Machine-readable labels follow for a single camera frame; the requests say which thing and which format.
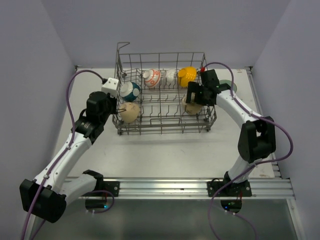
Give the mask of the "cream bowl bird drawing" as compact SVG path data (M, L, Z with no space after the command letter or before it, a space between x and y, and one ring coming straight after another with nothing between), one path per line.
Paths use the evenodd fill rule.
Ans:
M140 113L140 107L135 102L125 102L119 106L119 115L123 122L129 124L134 122Z

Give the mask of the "mint green flower bowl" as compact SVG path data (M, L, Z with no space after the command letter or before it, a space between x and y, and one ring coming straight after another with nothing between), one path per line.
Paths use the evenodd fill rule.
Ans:
M227 84L228 86L232 86L232 81L231 80L227 80L227 79L222 79L219 81L220 84ZM233 88L232 90L236 93L238 90L238 87L235 83L233 83Z

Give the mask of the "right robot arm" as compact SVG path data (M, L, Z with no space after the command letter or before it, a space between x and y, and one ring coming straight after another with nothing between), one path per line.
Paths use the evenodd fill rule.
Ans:
M275 127L268 116L263 121L261 115L248 110L236 98L227 83L220 83L215 70L201 70L201 83L190 81L187 85L186 103L222 108L239 126L237 143L239 156L222 181L208 182L209 196L236 197L240 194L251 196L248 178L253 168L276 150Z

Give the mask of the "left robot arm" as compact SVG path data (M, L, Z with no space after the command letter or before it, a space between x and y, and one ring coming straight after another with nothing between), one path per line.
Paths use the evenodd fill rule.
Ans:
M71 128L66 142L47 167L33 180L19 186L22 207L26 212L50 223L57 222L67 205L90 193L99 196L105 190L103 175L86 170L76 180L65 179L81 156L104 131L110 115L117 113L117 99L109 93L95 91L89 95L86 108Z

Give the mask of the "beige bowl olive drawing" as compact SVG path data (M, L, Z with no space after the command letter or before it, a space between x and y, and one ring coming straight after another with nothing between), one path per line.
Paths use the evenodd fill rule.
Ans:
M181 104L185 112L188 113L189 115L198 114L202 109L202 105L196 104L196 103L186 103L186 99L187 99L187 96L185 95L181 100Z

